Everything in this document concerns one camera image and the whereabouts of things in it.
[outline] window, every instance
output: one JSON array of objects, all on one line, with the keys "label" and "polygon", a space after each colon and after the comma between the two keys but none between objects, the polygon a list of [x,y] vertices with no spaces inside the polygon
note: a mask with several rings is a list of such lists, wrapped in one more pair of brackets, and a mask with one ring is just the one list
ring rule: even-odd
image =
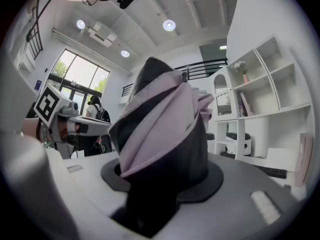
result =
[{"label": "window", "polygon": [[68,67],[75,59],[76,55],[71,53],[68,50],[65,50],[59,60],[56,62],[55,67],[53,68],[52,74],[64,78],[66,72],[68,71]]},{"label": "window", "polygon": [[65,97],[77,102],[79,114],[85,116],[92,95],[101,98],[110,72],[102,67],[64,50],[51,74],[48,84],[57,88]]},{"label": "window", "polygon": [[104,92],[109,74],[109,71],[68,50],[64,50],[51,72],[51,75],[74,81],[99,93]]},{"label": "window", "polygon": [[84,87],[89,87],[97,68],[97,65],[92,64],[81,57],[76,57],[69,67],[65,79],[75,81],[77,84]]},{"label": "window", "polygon": [[108,76],[109,76],[108,71],[105,71],[101,67],[98,67],[94,75],[94,78],[92,79],[92,82],[90,84],[90,89],[102,93],[105,89]]}]

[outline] bookshelf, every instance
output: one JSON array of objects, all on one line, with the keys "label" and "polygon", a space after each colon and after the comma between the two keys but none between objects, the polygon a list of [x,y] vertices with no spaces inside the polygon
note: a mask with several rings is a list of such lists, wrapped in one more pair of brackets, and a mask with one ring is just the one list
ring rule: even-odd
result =
[{"label": "bookshelf", "polygon": [[256,51],[269,72],[285,66],[290,61],[287,52],[278,45],[275,37],[264,42]]},{"label": "bookshelf", "polygon": [[259,60],[257,53],[254,50],[251,50],[239,59],[237,59],[236,61],[226,66],[233,88],[244,84],[244,77],[242,76],[242,74],[236,72],[236,70],[233,68],[234,64],[238,63],[239,61],[245,61],[247,63],[246,75],[250,82],[260,79],[260,77],[267,75],[266,69],[262,62]]},{"label": "bookshelf", "polygon": [[[247,83],[233,68],[239,61],[246,62]],[[299,65],[275,36],[210,76],[209,82],[215,103],[212,117],[216,125],[215,154],[220,155],[233,144],[236,160],[266,166],[269,148],[298,148],[295,145],[299,143],[300,133],[310,124],[313,106]],[[254,115],[240,116],[239,93],[250,102]],[[237,140],[226,139],[230,124]],[[258,150],[252,156],[244,155],[245,133],[252,136],[252,152]]]}]

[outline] vase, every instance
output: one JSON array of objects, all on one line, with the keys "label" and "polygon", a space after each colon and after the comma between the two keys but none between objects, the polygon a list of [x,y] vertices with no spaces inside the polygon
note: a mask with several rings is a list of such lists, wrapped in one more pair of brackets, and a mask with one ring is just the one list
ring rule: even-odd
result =
[{"label": "vase", "polygon": [[243,81],[244,81],[244,83],[245,83],[245,84],[248,83],[248,82],[249,82],[249,79],[248,79],[247,75],[246,75],[246,74],[243,74],[242,76],[243,76]]}]

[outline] poster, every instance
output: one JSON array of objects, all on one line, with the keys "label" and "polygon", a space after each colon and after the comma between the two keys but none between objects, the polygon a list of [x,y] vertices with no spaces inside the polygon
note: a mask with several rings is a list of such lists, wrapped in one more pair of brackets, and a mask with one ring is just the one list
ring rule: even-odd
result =
[{"label": "poster", "polygon": [[41,84],[42,84],[42,81],[40,81],[40,80],[36,81],[36,84],[35,84],[34,89],[35,89],[36,91],[39,91]]}]

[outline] backpack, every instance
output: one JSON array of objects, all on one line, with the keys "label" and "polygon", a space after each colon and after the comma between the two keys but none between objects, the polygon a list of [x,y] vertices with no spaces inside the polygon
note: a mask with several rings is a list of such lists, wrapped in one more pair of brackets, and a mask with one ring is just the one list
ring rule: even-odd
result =
[{"label": "backpack", "polygon": [[99,110],[98,107],[96,106],[96,104],[93,104],[93,106],[98,111],[98,113],[95,116],[95,119],[110,123],[109,113],[103,108],[101,110]]}]

